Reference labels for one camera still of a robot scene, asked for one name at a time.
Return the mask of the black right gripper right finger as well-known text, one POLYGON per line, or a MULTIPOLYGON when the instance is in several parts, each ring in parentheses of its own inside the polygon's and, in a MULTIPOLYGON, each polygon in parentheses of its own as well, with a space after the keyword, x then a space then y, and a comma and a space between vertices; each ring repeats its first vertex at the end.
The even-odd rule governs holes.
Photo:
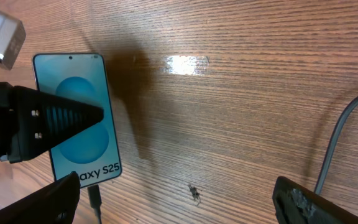
POLYGON ((358 224, 358 216, 280 176, 272 195, 279 224, 358 224))

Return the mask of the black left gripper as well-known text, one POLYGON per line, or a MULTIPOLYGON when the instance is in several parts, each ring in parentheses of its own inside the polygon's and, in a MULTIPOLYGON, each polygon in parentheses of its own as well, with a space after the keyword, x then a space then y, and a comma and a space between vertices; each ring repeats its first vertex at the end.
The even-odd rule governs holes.
POLYGON ((100 107, 0 82, 0 157, 29 161, 103 118, 100 107))

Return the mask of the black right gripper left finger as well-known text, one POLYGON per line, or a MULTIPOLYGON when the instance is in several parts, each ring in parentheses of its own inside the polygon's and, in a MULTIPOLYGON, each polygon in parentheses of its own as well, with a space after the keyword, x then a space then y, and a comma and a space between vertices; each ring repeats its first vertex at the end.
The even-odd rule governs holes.
POLYGON ((71 224, 79 198, 79 176, 72 172, 0 210, 0 224, 71 224))

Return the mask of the smartphone with teal screen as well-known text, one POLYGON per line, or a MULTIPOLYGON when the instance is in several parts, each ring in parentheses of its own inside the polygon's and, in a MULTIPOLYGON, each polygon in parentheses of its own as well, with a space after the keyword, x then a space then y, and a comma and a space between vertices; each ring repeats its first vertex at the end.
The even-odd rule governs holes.
POLYGON ((37 54, 33 57, 37 88, 104 110, 101 122, 49 151, 56 180, 76 172, 81 187, 122 173, 104 59, 100 54, 37 54))

